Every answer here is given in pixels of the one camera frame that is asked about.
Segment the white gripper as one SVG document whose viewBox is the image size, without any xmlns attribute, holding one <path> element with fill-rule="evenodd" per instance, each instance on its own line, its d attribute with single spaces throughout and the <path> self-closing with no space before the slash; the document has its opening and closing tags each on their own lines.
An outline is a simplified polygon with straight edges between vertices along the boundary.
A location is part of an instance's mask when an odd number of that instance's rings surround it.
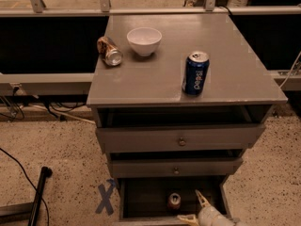
<svg viewBox="0 0 301 226">
<path fill-rule="evenodd" d="M 196 195 L 202 209 L 195 215 L 177 215 L 177 219 L 189 226 L 248 226 L 242 221 L 233 221 L 216 210 L 208 200 L 196 189 Z"/>
</svg>

